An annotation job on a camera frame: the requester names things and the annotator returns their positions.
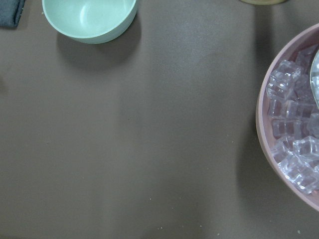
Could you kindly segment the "mint green bowl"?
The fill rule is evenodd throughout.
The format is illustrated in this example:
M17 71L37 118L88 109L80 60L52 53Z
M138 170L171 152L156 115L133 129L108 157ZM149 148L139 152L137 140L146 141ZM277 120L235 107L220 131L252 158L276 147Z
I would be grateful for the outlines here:
M133 22L138 0L43 0L50 25L75 41L101 44L122 35Z

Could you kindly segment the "clear ice cubes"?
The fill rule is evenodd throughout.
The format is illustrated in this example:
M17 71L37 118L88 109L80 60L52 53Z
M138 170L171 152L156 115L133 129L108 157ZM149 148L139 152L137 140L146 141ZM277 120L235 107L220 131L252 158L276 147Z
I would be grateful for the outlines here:
M304 194L319 188L319 110L309 80L318 48L315 44L299 51L294 61L282 60L266 86L275 138L271 154L284 177Z

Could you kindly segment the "wooden cup stand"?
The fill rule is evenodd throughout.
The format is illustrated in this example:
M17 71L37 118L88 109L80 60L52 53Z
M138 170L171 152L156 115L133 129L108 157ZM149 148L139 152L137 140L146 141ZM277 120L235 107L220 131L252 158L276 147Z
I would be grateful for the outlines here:
M254 5L273 5L286 2L287 0L240 0L244 3L254 4Z

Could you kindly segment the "metal ice scoop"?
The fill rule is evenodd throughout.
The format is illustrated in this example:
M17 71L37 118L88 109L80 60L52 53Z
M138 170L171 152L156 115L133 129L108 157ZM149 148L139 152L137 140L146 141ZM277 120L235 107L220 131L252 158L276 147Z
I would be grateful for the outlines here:
M319 107L319 51L317 50L310 68L310 86L314 101Z

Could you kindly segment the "pink bowl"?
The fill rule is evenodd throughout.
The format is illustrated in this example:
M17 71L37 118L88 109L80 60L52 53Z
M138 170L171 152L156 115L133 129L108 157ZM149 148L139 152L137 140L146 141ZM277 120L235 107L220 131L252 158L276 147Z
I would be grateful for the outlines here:
M319 25L315 24L306 30L299 33L297 36L292 38L276 55L270 64L264 80L262 82L260 92L258 95L257 105L256 105L256 131L258 135L258 140L261 146L261 149L273 169L273 171L277 174L280 180L302 201L312 207L314 210L319 210L319 194L311 193L305 195L301 193L298 189L296 189L291 182L289 182L281 170L278 168L275 159L271 154L271 147L275 143L275 138L273 136L272 131L272 123L269 117L267 116L267 112L269 109L269 99L266 96L266 85L270 74L277 67L279 62L284 59L287 60L295 60L297 57L297 52L306 48L308 46L318 44L319 42Z

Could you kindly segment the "grey folded cloth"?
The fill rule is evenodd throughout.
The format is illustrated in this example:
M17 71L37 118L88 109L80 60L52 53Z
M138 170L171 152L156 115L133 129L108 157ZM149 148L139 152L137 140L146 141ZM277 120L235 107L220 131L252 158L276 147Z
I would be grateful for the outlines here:
M0 0L0 26L16 28L19 24L25 0Z

